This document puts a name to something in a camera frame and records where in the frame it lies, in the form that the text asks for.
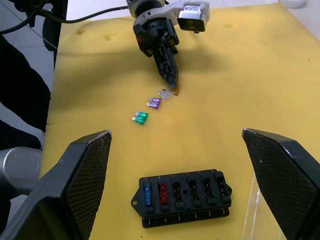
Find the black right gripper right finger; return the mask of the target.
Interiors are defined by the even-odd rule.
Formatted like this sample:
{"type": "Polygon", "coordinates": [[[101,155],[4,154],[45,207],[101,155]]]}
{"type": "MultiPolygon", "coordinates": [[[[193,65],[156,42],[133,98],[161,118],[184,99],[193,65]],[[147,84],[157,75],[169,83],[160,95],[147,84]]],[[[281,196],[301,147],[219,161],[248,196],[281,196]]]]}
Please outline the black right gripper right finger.
{"type": "Polygon", "coordinates": [[[296,140],[245,128],[259,189],[288,240],[320,238],[320,164],[296,140]]]}

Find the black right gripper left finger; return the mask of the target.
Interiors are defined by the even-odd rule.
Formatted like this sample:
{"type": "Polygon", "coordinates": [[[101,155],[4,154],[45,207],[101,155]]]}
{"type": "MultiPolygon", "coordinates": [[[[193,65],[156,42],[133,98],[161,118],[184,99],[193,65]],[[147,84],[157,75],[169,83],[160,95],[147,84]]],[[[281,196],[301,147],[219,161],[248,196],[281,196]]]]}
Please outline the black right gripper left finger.
{"type": "Polygon", "coordinates": [[[87,240],[98,212],[112,142],[110,130],[69,144],[36,183],[2,240],[87,240]]]}

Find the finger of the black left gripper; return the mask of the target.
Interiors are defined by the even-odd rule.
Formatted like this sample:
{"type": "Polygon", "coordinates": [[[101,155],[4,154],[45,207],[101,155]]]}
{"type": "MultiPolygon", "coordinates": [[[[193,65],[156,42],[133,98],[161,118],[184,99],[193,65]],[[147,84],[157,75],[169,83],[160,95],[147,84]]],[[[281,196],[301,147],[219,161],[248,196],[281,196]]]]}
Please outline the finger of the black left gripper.
{"type": "Polygon", "coordinates": [[[171,46],[167,41],[156,45],[153,49],[153,58],[160,76],[169,87],[175,86],[175,60],[171,46]]]}
{"type": "Polygon", "coordinates": [[[174,54],[178,53],[178,50],[175,45],[170,46],[170,52],[171,52],[170,53],[170,65],[171,65],[171,69],[172,69],[172,71],[171,71],[172,74],[170,77],[169,85],[171,88],[176,88],[178,85],[179,70],[178,70],[177,63],[174,58],[174,54]]]}

